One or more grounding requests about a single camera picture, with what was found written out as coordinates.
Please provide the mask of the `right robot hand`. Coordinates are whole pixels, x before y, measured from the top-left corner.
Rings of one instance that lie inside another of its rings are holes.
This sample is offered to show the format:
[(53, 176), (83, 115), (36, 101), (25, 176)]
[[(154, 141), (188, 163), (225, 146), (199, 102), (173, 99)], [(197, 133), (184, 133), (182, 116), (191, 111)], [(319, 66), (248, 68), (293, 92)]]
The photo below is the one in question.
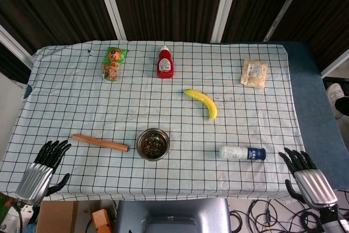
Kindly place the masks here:
[(335, 206), (338, 198), (312, 158), (304, 151), (288, 148), (284, 148), (284, 151), (285, 153), (279, 152), (278, 155), (284, 160), (299, 189), (297, 193), (291, 181), (285, 180), (289, 195), (318, 211)]

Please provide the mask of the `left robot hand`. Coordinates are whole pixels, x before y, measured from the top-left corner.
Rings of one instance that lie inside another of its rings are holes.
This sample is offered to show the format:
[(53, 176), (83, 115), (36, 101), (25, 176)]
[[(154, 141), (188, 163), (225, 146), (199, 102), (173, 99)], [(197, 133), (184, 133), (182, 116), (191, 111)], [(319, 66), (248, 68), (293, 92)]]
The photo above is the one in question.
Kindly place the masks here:
[(70, 174), (55, 186), (50, 186), (53, 175), (61, 163), (66, 151), (71, 147), (67, 140), (48, 141), (40, 149), (33, 163), (26, 169), (15, 195), (19, 202), (36, 205), (43, 198), (60, 191), (68, 182)]

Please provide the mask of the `wooden rolling pin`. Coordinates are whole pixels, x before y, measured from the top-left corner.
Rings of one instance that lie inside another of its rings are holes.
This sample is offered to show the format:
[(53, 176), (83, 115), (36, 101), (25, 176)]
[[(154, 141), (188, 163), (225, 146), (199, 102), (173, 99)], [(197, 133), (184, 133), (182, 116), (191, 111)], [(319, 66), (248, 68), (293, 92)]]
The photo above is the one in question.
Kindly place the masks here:
[(81, 135), (81, 134), (73, 134), (72, 139), (79, 141), (79, 142), (85, 142), (85, 143), (92, 144), (95, 146), (100, 146), (103, 148), (110, 148), (110, 149), (118, 150), (118, 151), (122, 151), (122, 152), (129, 151), (129, 146), (127, 146), (125, 144), (119, 144), (119, 143), (112, 142), (112, 141), (101, 140), (101, 139), (97, 139), (97, 138), (93, 138), (93, 137), (89, 137), (89, 136), (85, 136), (85, 135)]

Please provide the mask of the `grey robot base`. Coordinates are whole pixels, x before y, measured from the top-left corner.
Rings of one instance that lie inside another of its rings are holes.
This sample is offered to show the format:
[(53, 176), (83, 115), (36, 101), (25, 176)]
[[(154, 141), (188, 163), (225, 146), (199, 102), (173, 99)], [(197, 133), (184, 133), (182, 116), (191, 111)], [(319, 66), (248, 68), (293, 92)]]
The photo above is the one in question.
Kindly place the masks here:
[(224, 198), (120, 201), (114, 233), (231, 233)]

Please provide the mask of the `steel bowl with dark food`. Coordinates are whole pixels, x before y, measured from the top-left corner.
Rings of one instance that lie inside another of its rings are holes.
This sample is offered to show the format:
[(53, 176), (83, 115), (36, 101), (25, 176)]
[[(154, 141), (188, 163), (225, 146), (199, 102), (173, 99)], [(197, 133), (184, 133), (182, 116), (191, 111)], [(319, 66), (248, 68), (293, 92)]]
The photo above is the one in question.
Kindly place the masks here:
[(136, 149), (141, 158), (155, 162), (168, 154), (170, 138), (161, 129), (149, 128), (138, 136)]

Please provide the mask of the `cardboard box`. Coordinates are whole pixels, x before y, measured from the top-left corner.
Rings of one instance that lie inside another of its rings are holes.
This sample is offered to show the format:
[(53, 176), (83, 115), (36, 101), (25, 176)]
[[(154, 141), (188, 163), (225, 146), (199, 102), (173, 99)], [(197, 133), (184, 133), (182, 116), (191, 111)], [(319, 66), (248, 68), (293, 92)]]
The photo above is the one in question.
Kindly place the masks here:
[(77, 201), (43, 201), (35, 233), (74, 233)]

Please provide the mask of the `orange box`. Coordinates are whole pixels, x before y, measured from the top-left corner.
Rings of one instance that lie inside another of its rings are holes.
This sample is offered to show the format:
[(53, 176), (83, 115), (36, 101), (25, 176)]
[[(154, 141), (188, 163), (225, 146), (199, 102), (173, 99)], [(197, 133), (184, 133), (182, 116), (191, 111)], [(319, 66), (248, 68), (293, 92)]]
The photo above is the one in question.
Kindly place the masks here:
[(112, 223), (106, 209), (93, 212), (92, 222), (97, 233), (113, 233)]

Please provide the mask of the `white bottle with blue cap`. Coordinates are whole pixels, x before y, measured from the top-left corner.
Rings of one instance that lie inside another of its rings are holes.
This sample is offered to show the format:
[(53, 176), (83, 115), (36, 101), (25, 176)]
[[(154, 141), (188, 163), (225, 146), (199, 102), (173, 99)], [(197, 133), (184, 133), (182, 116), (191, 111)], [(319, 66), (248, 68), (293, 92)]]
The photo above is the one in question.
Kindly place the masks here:
[(266, 159), (266, 150), (264, 148), (223, 146), (219, 149), (219, 156), (225, 159), (264, 161)]

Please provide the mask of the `white sneaker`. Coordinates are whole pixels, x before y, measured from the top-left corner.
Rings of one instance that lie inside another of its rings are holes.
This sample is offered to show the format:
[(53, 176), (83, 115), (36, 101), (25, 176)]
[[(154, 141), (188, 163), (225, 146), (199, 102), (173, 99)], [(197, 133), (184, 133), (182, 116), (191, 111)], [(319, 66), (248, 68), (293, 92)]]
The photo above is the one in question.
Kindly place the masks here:
[(341, 86), (334, 83), (327, 88), (327, 97), (336, 119), (349, 116), (349, 97), (345, 96)]

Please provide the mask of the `beige food packet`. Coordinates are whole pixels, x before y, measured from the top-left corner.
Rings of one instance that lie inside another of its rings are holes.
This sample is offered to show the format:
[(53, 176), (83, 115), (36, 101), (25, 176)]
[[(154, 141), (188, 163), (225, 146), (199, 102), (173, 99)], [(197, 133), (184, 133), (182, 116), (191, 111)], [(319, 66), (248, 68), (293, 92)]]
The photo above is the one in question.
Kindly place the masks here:
[(246, 59), (243, 64), (240, 83), (243, 86), (264, 88), (267, 77), (268, 63)]

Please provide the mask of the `yellow banana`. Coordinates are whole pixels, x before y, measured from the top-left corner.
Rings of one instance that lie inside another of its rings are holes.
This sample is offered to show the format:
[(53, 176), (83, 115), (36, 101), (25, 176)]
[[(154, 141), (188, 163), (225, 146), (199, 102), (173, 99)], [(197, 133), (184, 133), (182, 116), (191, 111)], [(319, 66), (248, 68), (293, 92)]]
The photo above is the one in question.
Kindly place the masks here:
[(218, 114), (218, 110), (216, 108), (215, 103), (210, 97), (193, 89), (184, 89), (183, 92), (187, 96), (201, 102), (207, 108), (208, 116), (210, 120), (214, 120), (216, 118)]

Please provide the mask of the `green snack packet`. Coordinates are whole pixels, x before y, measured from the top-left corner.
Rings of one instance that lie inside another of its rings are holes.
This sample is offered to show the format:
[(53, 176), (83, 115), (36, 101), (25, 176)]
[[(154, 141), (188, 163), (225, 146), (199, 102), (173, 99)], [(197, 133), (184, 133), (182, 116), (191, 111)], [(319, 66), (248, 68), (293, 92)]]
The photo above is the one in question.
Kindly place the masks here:
[(124, 63), (128, 51), (118, 47), (109, 47), (102, 63), (102, 74), (105, 80), (116, 81), (119, 67)]

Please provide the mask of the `checkered tablecloth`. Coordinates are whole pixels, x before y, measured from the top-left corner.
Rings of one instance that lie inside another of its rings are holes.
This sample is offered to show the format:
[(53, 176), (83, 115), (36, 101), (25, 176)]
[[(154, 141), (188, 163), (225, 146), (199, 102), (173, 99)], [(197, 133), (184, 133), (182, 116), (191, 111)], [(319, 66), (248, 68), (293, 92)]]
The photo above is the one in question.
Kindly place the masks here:
[[(174, 76), (161, 79), (156, 69), (162, 46), (161, 41), (90, 41), (38, 50), (28, 82), (32, 90), (0, 162), (0, 192), (14, 195), (45, 142), (69, 140), (71, 148), (51, 182), (67, 173), (70, 179), (53, 200), (289, 200), (285, 180), (292, 176), (278, 153), (304, 146), (285, 48), (169, 42)], [(109, 47), (128, 51), (114, 82), (102, 74)], [(240, 83), (246, 59), (268, 63), (264, 88)], [(210, 97), (216, 118), (210, 120), (207, 108), (184, 89)], [(170, 138), (168, 154), (155, 162), (136, 149), (138, 136), (149, 128)], [(73, 134), (125, 144), (129, 151), (79, 142)], [(264, 148), (266, 159), (221, 158), (223, 146)]]

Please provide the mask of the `red ketchup bottle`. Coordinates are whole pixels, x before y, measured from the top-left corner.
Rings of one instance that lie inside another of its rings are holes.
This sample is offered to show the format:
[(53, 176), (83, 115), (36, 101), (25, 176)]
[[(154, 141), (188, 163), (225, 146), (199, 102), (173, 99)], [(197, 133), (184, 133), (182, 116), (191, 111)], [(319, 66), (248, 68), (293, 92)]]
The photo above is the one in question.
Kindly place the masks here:
[(157, 62), (157, 76), (161, 79), (170, 79), (174, 75), (174, 64), (169, 48), (164, 45), (160, 49)]

